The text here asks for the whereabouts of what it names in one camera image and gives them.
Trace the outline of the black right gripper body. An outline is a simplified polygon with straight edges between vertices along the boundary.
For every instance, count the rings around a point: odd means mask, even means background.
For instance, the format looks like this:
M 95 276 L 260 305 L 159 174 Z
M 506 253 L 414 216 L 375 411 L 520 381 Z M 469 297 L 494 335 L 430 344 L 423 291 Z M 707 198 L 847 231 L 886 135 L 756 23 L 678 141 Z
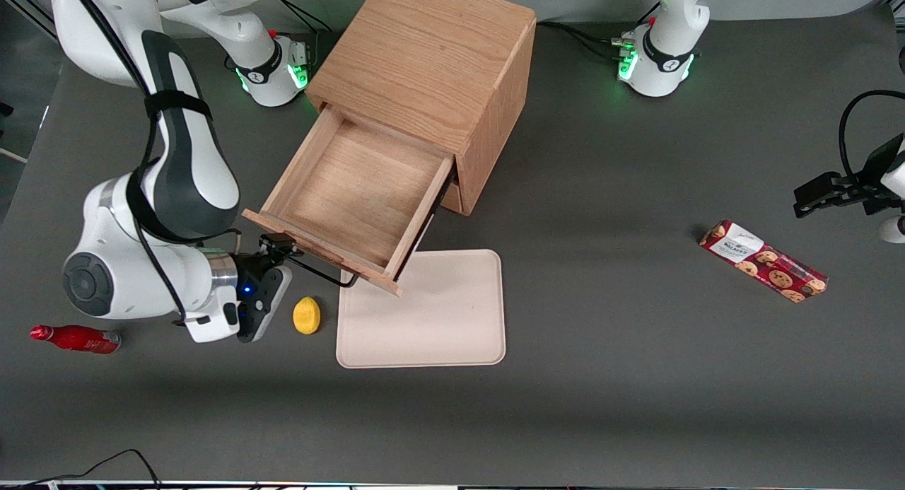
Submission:
M 236 255 L 237 339 L 261 339 L 279 304 L 278 264 L 266 255 Z

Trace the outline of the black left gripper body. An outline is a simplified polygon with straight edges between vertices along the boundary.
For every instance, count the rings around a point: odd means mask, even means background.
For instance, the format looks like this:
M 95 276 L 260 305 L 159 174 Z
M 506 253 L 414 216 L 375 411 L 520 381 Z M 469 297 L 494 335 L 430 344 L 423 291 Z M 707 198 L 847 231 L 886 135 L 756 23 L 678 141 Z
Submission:
M 901 209 L 904 197 L 903 134 L 879 146 L 866 159 L 858 174 L 860 186 L 868 193 L 863 201 L 867 216 L 886 209 Z

